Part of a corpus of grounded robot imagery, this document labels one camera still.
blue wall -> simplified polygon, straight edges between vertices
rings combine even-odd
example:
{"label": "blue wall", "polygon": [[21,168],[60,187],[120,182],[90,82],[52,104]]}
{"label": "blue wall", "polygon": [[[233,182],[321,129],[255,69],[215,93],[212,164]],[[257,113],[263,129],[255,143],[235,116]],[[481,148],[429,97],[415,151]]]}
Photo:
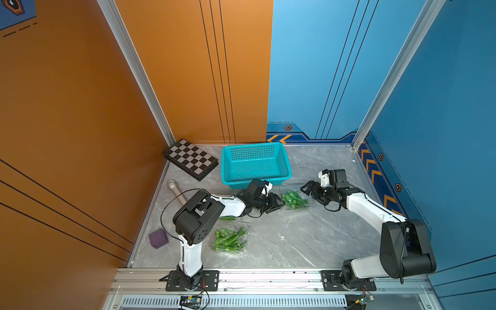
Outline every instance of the blue wall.
{"label": "blue wall", "polygon": [[495,16],[446,1],[372,127],[431,228],[447,309],[496,298]]}
{"label": "blue wall", "polygon": [[356,131],[424,3],[275,0],[268,122],[311,139]]}

orange panel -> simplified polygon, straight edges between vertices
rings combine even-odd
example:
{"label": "orange panel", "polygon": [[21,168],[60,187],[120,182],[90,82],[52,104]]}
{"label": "orange panel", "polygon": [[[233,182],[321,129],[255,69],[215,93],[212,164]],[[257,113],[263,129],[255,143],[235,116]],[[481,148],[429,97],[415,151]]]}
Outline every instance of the orange panel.
{"label": "orange panel", "polygon": [[0,235],[1,309],[99,310],[116,267],[125,266],[125,261],[3,205]]}
{"label": "orange panel", "polygon": [[117,4],[177,139],[265,141],[273,1]]}
{"label": "orange panel", "polygon": [[0,159],[133,243],[164,138],[95,1],[36,11],[0,38]]}
{"label": "orange panel", "polygon": [[98,3],[36,1],[36,12],[0,33],[0,180],[101,237],[1,183],[1,203],[82,241],[0,205],[0,309],[100,309],[166,143]]}
{"label": "orange panel", "polygon": [[212,1],[222,13],[238,143],[266,139],[273,4],[271,0]]}
{"label": "orange panel", "polygon": [[116,3],[176,139],[229,142],[227,127],[222,133],[200,3],[156,0],[146,3],[149,9],[134,0]]}

blue basket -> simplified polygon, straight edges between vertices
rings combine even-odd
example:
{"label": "blue basket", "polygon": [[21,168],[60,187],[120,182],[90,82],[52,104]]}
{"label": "blue basket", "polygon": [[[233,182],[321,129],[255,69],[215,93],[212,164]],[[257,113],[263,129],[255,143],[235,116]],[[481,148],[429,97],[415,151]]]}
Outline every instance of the blue basket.
{"label": "blue basket", "polygon": [[291,177],[291,166],[280,142],[226,146],[221,156],[222,183],[247,188],[253,179],[280,185]]}

vent slot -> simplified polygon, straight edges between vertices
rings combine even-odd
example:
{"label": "vent slot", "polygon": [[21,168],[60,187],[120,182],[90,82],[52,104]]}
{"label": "vent slot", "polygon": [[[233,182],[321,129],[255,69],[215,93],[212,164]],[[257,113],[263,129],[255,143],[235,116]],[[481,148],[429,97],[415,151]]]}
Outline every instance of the vent slot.
{"label": "vent slot", "polygon": [[[347,307],[344,295],[210,295],[209,307],[258,307],[258,308],[291,308],[291,307]],[[141,308],[177,309],[178,295],[125,295],[122,308],[139,306]],[[201,305],[206,305],[208,297],[203,294]]]}

checkered board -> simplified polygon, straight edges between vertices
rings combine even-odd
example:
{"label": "checkered board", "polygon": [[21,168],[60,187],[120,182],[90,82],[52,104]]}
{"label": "checkered board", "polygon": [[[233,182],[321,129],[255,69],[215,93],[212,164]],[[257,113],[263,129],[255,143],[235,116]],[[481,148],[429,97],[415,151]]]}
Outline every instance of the checkered board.
{"label": "checkered board", "polygon": [[217,158],[184,139],[179,140],[165,151],[164,157],[198,181],[201,181],[219,164]]}

